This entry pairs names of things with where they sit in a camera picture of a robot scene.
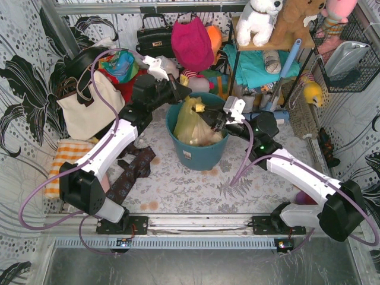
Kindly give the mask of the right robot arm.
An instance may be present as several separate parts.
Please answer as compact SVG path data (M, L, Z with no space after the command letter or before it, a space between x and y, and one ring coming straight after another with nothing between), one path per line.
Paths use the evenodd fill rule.
M287 227L318 227L330 238L343 242L367 216L360 186L352 181L330 178L292 156L274 141L279 129L274 114L263 111L250 121L241 114L226 113L215 107L198 112L213 131L227 131L250 145L246 151L252 165L275 173L312 200L313 205L284 202L271 213L276 231Z

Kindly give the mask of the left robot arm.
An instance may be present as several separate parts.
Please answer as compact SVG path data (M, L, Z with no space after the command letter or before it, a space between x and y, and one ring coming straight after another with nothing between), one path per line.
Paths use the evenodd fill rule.
M121 233L129 228L129 211L114 198L108 198L101 180L118 155L146 129L152 112L168 103L176 105L192 90L172 75L157 81L152 75L137 77L131 100L99 143L74 164L65 162L60 168L59 195L67 204L98 216Z

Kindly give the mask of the yellow trash bag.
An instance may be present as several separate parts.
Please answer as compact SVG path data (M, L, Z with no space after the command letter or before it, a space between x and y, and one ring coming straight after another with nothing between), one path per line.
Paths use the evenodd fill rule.
M174 136L182 143L193 147L206 147L219 143L224 134L212 131L197 114L205 109L206 103L199 95L206 92L192 92L187 96L179 111Z

